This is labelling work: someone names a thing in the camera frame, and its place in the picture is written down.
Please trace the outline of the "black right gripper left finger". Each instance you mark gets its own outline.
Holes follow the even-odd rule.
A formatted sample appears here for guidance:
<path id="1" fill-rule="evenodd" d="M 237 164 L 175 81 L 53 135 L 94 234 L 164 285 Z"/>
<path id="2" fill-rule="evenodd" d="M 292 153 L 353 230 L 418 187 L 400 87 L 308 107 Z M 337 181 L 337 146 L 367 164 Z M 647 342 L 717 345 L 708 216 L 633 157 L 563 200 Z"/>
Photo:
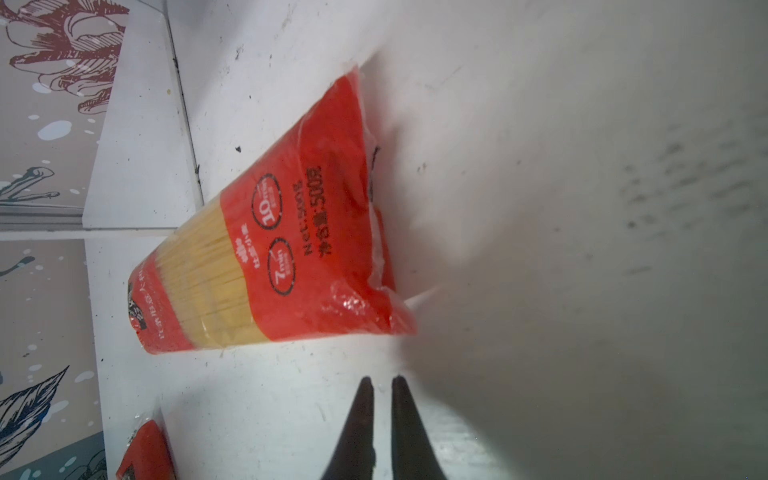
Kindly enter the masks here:
<path id="1" fill-rule="evenodd" d="M 374 389 L 370 377 L 364 377 L 357 388 L 347 419 L 323 480 L 371 480 L 375 467 Z"/>

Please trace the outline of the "red spaghetti pack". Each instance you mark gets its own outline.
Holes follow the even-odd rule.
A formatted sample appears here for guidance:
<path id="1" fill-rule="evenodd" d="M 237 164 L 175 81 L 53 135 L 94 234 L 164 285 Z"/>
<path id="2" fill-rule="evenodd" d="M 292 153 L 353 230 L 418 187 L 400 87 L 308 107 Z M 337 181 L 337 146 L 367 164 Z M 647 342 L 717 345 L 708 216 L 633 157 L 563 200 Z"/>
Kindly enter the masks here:
<path id="1" fill-rule="evenodd" d="M 373 200 L 377 153 L 352 69 L 134 268 L 143 349 L 414 333 Z"/>
<path id="2" fill-rule="evenodd" d="M 117 480 L 176 480 L 165 435 L 155 420 L 137 430 L 116 471 Z"/>

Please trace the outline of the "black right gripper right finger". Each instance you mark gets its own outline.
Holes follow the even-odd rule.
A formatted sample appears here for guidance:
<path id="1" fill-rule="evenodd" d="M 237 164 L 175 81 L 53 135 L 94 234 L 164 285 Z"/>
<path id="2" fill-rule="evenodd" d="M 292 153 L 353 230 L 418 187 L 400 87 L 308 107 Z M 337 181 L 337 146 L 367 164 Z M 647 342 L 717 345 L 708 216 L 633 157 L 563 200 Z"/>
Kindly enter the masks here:
<path id="1" fill-rule="evenodd" d="M 405 377 L 392 381 L 391 463 L 395 480 L 446 480 Z"/>

